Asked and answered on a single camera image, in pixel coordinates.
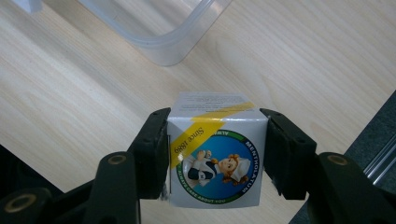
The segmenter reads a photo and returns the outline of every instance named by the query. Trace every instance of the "circular logo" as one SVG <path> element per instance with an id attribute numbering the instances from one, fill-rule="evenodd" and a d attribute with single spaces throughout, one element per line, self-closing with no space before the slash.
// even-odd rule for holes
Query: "circular logo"
<path id="1" fill-rule="evenodd" d="M 259 153 L 245 136 L 218 130 L 177 166 L 177 177 L 195 199 L 221 204 L 248 192 L 259 168 Z"/>

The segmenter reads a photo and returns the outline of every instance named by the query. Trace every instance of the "wood grain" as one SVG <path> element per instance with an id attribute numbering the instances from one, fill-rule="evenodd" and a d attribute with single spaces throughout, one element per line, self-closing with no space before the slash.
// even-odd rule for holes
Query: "wood grain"
<path id="1" fill-rule="evenodd" d="M 1 1 L 0 144 L 68 191 L 180 91 L 238 91 L 288 116 L 318 152 L 343 153 L 396 90 L 395 12 L 392 0 L 234 0 L 184 61 L 160 67 L 76 0 L 33 15 Z M 259 207 L 143 201 L 143 222 L 289 222 L 303 202 L 270 181 Z"/>

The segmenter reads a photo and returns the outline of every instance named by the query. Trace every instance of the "transparent plastic tray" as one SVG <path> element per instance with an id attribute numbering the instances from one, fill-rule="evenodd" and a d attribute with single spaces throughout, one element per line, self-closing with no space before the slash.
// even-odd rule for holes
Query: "transparent plastic tray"
<path id="1" fill-rule="evenodd" d="M 159 65 L 179 63 L 232 0 L 79 0 Z"/>

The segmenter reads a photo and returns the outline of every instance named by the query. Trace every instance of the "cardboard box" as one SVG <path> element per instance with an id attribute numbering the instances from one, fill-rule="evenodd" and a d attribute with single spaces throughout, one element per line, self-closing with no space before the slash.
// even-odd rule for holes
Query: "cardboard box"
<path id="1" fill-rule="evenodd" d="M 170 203 L 260 203 L 267 117 L 243 94 L 182 92 L 168 117 Z"/>

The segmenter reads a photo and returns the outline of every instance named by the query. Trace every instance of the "cartoon character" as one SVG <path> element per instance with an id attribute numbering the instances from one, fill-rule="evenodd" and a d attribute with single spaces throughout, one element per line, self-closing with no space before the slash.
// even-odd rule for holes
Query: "cartoon character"
<path id="1" fill-rule="evenodd" d="M 233 181 L 233 185 L 243 184 L 248 181 L 248 169 L 250 160 L 240 158 L 237 154 L 231 154 L 221 161 L 210 160 L 211 152 L 201 150 L 197 159 L 192 162 L 188 171 L 188 178 L 198 180 L 201 186 L 206 185 L 211 179 L 219 174 L 223 174 L 223 183 Z"/>

